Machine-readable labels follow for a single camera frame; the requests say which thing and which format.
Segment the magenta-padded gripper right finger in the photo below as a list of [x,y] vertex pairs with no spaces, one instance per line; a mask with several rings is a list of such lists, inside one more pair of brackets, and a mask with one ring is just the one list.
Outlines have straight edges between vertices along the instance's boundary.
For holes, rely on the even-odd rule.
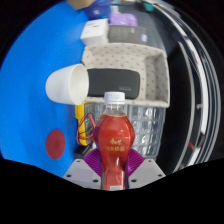
[[153,159],[144,159],[131,149],[126,163],[126,184],[128,189],[141,188],[165,177],[164,172]]

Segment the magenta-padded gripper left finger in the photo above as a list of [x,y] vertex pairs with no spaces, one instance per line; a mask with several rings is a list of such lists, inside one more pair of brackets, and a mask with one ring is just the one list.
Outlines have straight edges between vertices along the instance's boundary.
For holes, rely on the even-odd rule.
[[89,152],[83,159],[76,159],[63,178],[84,188],[102,188],[103,168],[97,149]]

